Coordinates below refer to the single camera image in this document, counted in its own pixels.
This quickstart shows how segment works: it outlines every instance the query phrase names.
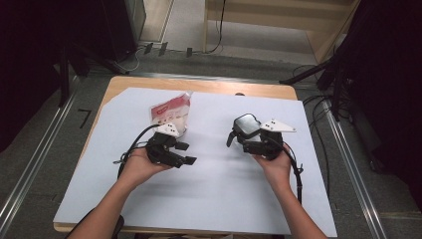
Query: person's left hand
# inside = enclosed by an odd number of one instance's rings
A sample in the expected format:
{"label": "person's left hand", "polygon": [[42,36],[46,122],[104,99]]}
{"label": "person's left hand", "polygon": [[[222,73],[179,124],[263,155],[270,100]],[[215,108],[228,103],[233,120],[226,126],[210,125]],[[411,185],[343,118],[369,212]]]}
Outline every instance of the person's left hand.
{"label": "person's left hand", "polygon": [[155,173],[171,168],[165,164],[152,163],[145,148],[137,148],[127,159],[123,172],[117,181],[123,182],[133,190],[139,184],[148,180]]}

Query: hand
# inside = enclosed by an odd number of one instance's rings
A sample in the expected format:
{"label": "hand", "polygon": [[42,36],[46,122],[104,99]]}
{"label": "hand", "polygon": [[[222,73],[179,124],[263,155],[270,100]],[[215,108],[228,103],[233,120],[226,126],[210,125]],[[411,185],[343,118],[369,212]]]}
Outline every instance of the hand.
{"label": "hand", "polygon": [[145,148],[137,148],[127,159],[123,172],[117,182],[127,185],[133,190],[139,184],[148,180],[155,173],[171,168],[165,164],[152,163]]}
{"label": "hand", "polygon": [[[285,143],[283,147],[286,151],[290,151],[290,148]],[[281,151],[273,160],[267,160],[260,155],[253,155],[253,157],[263,167],[267,180],[272,187],[282,187],[283,189],[291,190],[291,160],[284,151]]]}

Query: forearm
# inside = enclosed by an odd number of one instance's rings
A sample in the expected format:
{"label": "forearm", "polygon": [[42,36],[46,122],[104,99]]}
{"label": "forearm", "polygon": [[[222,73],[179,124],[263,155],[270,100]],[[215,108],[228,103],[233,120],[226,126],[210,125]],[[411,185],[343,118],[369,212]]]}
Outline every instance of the forearm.
{"label": "forearm", "polygon": [[305,212],[290,187],[273,186],[294,238],[326,238]]}
{"label": "forearm", "polygon": [[99,205],[72,232],[69,238],[110,238],[121,209],[132,188],[120,182],[108,191]]}

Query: person's right hand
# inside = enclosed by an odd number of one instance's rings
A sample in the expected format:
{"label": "person's right hand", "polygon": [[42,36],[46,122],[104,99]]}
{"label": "person's right hand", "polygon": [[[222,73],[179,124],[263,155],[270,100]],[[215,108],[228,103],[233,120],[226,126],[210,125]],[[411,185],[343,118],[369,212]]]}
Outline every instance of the person's right hand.
{"label": "person's right hand", "polygon": [[[290,148],[284,143],[283,147],[286,151]],[[260,155],[253,155],[257,162],[263,167],[267,180],[272,187],[281,187],[283,189],[291,189],[290,187],[290,171],[291,160],[284,151],[273,160],[267,160]]]}

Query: white paper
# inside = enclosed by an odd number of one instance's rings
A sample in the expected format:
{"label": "white paper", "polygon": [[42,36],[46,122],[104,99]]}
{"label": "white paper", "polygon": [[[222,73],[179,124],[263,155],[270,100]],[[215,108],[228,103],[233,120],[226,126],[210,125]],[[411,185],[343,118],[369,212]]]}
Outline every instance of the white paper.
{"label": "white paper", "polygon": [[[78,223],[97,206],[116,180],[118,165],[112,162],[149,126],[149,107],[181,93],[127,89],[103,107],[54,222]],[[303,206],[325,235],[335,237],[302,102],[204,93],[193,95],[188,130],[179,139],[190,147],[174,150],[197,157],[196,162],[160,172],[138,186],[121,212],[125,226],[290,234],[262,168],[238,143],[226,146],[233,120],[244,114],[260,121],[276,119],[296,129],[283,138],[298,165],[304,165]],[[151,136],[152,130],[140,141]],[[291,185],[296,192],[293,174]]]}

